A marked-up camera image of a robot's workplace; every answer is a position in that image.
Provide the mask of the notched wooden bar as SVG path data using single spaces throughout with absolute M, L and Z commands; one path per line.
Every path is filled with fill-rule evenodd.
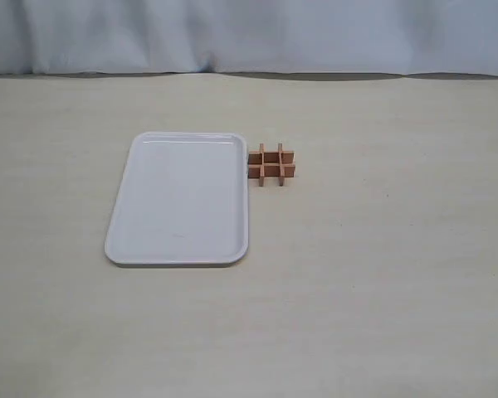
M 278 163 L 279 163 L 279 174 L 278 174 L 278 181 L 279 181 L 279 186 L 283 187 L 285 183 L 285 169 L 284 169 L 284 163 L 283 163 L 283 145 L 282 143 L 277 144 L 277 157 L 278 157 Z
M 265 151 L 260 153 L 258 151 L 250 151 L 248 154 L 248 163 L 251 165 L 264 164 L 264 163 L 284 163 L 293 164 L 295 161 L 295 153 L 293 151 Z
M 286 178 L 295 176 L 295 164 L 284 164 Z M 279 174 L 278 163 L 265 163 L 265 177 L 277 177 Z M 253 179 L 259 178 L 259 165 L 248 165 L 248 177 Z
M 264 143 L 259 144 L 259 187 L 264 186 L 265 182 L 265 145 Z

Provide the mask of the white rectangular plastic tray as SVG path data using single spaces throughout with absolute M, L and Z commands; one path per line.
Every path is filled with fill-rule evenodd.
M 231 265 L 249 246 L 247 143 L 235 133 L 134 138 L 105 237 L 122 267 Z

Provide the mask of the white backdrop curtain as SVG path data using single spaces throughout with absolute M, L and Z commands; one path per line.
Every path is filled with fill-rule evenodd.
M 498 1 L 0 1 L 0 74 L 498 75 Z

